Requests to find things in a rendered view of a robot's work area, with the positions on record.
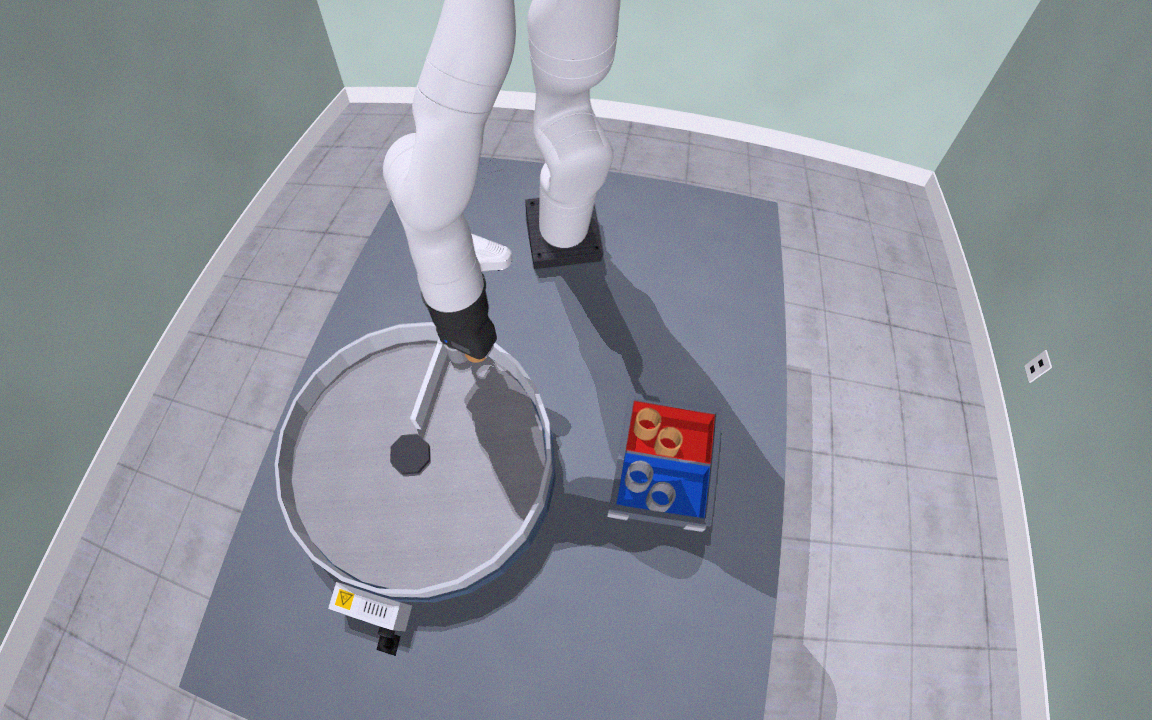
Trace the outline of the grey metal ring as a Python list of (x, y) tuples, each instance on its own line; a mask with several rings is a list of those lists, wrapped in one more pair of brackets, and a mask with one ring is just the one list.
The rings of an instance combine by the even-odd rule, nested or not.
[(450, 348), (447, 344), (444, 344), (444, 346), (445, 346), (445, 351), (447, 351), (448, 357), (452, 361), (452, 363), (467, 363), (468, 359), (467, 359), (465, 354), (462, 354), (458, 350), (456, 350), (456, 348)]
[[(657, 503), (652, 498), (652, 493), (655, 491), (666, 493), (666, 495), (669, 498), (669, 503), (666, 505)], [(658, 482), (657, 484), (654, 484), (654, 486), (652, 486), (652, 488), (650, 488), (646, 495), (646, 507), (647, 509), (653, 511), (667, 511), (669, 509), (670, 503), (675, 502), (675, 497), (676, 497), (675, 488), (673, 488), (673, 486), (669, 486), (669, 483)]]
[[(630, 473), (628, 473), (628, 471), (630, 471), (630, 473), (631, 471), (643, 471), (643, 473), (646, 475), (647, 480), (645, 483), (636, 483), (635, 480), (631, 479)], [(649, 462), (645, 461), (635, 461), (631, 462), (630, 467), (628, 467), (626, 473), (626, 486), (627, 488), (631, 488), (632, 492), (639, 493), (645, 491), (645, 488), (650, 486), (650, 483), (652, 483), (652, 478), (653, 478), (652, 465), (650, 465)]]

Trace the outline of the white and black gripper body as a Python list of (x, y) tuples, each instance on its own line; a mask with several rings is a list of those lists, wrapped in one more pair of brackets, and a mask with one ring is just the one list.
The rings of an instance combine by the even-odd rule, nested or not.
[(508, 268), (511, 250), (476, 234), (472, 238), (476, 259), (472, 270), (458, 281), (434, 285), (424, 281), (419, 273), (417, 275), (422, 302), (429, 306), (429, 313), (439, 329), (435, 329), (439, 340), (475, 359), (483, 359), (497, 342), (495, 325), (488, 318), (483, 272)]

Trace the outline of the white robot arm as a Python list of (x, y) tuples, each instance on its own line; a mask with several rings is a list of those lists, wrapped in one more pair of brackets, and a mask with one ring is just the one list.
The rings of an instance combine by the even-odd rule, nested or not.
[[(613, 161), (590, 88), (613, 65), (620, 3), (532, 0), (526, 15), (536, 88), (532, 132), (545, 160), (539, 228), (559, 249), (585, 238), (596, 191)], [(515, 0), (445, 0), (414, 94), (416, 132), (397, 138), (385, 156), (384, 181), (416, 272), (430, 283), (458, 281), (472, 270), (476, 252), (463, 211), (515, 40)]]

